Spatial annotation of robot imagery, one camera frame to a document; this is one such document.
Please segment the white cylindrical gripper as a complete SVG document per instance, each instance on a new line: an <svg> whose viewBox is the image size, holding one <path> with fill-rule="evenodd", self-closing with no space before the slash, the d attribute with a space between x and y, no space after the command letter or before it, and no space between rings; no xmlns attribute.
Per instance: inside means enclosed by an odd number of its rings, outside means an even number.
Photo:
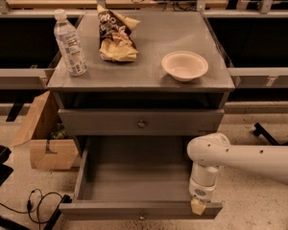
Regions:
<svg viewBox="0 0 288 230"><path fill-rule="evenodd" d="M214 166L192 165L189 179L189 193L195 197L191 200L191 210L201 216L205 210L205 201L212 199L216 189L220 169Z"/></svg>

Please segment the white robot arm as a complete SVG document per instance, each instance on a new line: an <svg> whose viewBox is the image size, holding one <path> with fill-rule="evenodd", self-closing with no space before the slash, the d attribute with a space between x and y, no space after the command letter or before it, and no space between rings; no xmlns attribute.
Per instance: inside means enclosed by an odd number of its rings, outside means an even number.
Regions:
<svg viewBox="0 0 288 230"><path fill-rule="evenodd" d="M189 191L224 209L195 230L288 230L288 146L232 145L222 133L191 140Z"/></svg>

